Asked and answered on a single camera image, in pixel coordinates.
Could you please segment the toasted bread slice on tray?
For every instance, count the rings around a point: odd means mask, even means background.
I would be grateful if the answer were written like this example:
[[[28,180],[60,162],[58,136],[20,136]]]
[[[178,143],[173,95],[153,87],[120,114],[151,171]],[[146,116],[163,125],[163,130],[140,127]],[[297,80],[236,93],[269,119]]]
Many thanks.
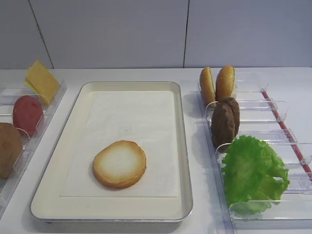
[[[136,184],[146,170],[145,152],[133,141],[121,140],[100,151],[93,160],[93,173],[104,186],[124,189]]]

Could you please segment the brown meat patty back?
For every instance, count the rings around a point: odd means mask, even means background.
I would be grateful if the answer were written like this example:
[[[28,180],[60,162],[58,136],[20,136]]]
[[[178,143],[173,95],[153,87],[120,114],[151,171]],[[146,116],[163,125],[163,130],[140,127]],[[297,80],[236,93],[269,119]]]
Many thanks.
[[[223,103],[226,103],[232,110],[234,116],[234,136],[238,134],[240,126],[240,109],[239,104],[234,97],[226,97],[222,100]]]

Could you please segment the green lettuce leaf in rack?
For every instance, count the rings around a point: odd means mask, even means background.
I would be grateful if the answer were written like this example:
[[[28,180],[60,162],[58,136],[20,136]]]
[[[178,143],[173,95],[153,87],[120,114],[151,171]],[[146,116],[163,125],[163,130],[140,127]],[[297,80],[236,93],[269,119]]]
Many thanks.
[[[236,138],[222,160],[228,208],[253,215],[278,204],[290,183],[283,160],[265,141],[253,136]]]

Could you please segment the yellow cheese slice front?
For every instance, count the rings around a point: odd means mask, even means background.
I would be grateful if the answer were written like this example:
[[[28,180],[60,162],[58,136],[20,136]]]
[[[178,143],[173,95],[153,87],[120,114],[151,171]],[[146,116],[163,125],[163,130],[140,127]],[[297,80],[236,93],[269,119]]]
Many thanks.
[[[54,76],[39,60],[36,60],[28,69],[25,79],[28,79],[36,89],[34,92],[39,94],[41,101],[49,106],[60,86]]]

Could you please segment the yellow cheese slice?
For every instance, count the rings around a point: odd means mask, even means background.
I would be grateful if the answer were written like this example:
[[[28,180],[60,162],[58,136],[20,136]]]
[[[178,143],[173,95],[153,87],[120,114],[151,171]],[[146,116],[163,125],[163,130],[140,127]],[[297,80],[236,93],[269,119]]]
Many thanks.
[[[49,106],[60,86],[54,76],[39,60],[36,60],[28,69],[25,79],[28,79],[36,89],[34,92],[39,94],[41,101]]]
[[[28,81],[28,79],[25,79],[24,84],[25,84],[29,89],[32,89],[32,90],[36,91],[36,89],[33,87],[33,85]]]

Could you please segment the red tomato slice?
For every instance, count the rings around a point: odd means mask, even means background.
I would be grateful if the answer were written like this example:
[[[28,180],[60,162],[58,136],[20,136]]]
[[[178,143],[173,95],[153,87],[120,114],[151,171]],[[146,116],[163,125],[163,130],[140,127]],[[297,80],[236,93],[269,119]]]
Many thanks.
[[[32,96],[21,96],[13,108],[13,125],[22,129],[30,137],[35,133],[38,122],[43,115],[40,102]]]

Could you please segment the yellow cheese slice back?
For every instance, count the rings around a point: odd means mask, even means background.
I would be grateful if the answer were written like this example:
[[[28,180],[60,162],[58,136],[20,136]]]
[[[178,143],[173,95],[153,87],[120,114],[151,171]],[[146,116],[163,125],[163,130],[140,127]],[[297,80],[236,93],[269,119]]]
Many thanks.
[[[28,79],[25,79],[24,84],[25,84],[29,89],[32,89],[32,90],[36,91],[36,89],[33,87],[33,85],[28,81]]]

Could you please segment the white paper tray liner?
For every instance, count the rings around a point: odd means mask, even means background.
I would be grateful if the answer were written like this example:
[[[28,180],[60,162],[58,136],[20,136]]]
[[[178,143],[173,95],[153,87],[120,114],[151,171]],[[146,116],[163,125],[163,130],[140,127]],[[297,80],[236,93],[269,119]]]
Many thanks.
[[[61,196],[176,197],[176,117],[170,91],[93,91],[73,116],[67,141],[72,159]],[[133,186],[113,189],[93,174],[93,159],[110,144],[129,140],[145,152],[147,168]]]

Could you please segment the bun slice left on right rack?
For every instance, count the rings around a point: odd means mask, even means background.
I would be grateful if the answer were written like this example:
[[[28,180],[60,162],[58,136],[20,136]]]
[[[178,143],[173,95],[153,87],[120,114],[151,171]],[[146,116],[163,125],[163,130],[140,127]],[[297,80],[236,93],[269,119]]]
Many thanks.
[[[205,102],[207,104],[215,102],[215,88],[210,67],[204,67],[202,69],[199,76],[199,85]]]

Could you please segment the bun slice on rack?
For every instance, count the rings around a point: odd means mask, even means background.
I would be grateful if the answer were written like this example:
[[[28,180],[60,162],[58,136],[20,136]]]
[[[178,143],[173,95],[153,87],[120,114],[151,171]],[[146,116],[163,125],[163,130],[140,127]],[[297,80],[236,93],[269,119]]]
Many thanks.
[[[231,97],[234,89],[235,70],[227,65],[219,71],[215,83],[215,96],[218,102],[224,98]]]
[[[215,102],[215,88],[210,67],[204,67],[202,69],[199,76],[199,85],[205,102],[207,104]]]

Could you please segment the clear acrylic right rack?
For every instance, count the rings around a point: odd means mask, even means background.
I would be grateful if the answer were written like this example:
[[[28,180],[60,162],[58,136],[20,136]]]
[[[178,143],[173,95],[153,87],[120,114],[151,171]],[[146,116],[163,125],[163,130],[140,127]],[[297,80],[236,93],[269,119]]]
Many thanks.
[[[222,215],[221,233],[239,229],[310,229],[312,227],[312,142],[299,141],[285,125],[289,103],[268,95],[268,85],[260,74],[238,72],[233,97],[240,107],[239,136],[253,136],[267,142],[288,169],[289,184],[279,200],[250,200],[228,206],[224,194],[225,154],[211,139],[212,104],[206,103],[197,88],[201,125],[205,129],[216,190]]]

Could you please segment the clear acrylic rack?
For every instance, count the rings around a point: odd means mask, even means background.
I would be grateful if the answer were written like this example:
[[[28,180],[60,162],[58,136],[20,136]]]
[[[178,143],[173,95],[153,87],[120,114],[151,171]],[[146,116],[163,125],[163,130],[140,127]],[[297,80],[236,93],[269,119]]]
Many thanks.
[[[36,131],[32,137],[21,135],[22,152],[13,165],[13,171],[7,179],[0,180],[0,213],[3,214],[30,159],[37,149],[54,113],[56,112],[63,95],[66,92],[66,85],[62,81],[49,106],[41,102],[43,116],[37,124]],[[39,95],[28,88],[4,88],[0,89],[0,121],[13,123],[13,107],[18,98],[29,95],[40,100]]]
[[[233,97],[240,107],[239,136],[253,136],[267,142],[288,169],[289,184],[279,200],[250,200],[228,206],[224,194],[225,154],[211,139],[212,104],[206,103],[197,88],[201,125],[205,129],[216,190],[222,215],[221,233],[239,229],[310,229],[312,227],[312,142],[299,141],[285,125],[289,103],[268,95],[268,85],[260,74],[238,72]]]

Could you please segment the cream metal tray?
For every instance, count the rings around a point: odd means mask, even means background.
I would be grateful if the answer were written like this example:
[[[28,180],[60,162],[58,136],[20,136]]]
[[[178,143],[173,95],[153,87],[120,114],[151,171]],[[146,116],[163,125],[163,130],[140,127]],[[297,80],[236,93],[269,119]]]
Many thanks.
[[[128,188],[109,188],[96,179],[93,161],[121,140],[144,151],[146,170]],[[32,198],[32,215],[44,221],[180,222],[192,208],[180,86],[83,85]]]

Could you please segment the brown bun left rack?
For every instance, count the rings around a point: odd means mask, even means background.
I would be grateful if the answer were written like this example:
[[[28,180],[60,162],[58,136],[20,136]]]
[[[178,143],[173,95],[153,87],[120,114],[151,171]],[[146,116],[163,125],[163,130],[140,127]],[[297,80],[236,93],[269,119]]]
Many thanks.
[[[13,166],[22,152],[19,131],[11,123],[0,123],[0,177],[10,176]]]

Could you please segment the clear acrylic left rack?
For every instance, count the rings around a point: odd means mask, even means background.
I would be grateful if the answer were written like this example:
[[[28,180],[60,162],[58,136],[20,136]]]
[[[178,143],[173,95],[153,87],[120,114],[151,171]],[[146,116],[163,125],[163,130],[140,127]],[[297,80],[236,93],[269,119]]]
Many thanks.
[[[37,124],[36,131],[32,137],[21,135],[22,152],[13,165],[13,171],[7,179],[0,180],[0,213],[3,214],[30,159],[37,149],[54,113],[56,112],[63,95],[66,92],[66,85],[62,81],[49,106],[41,102],[43,116]],[[13,123],[13,107],[18,98],[29,95],[40,100],[39,95],[28,88],[4,88],[0,89],[0,121]]]

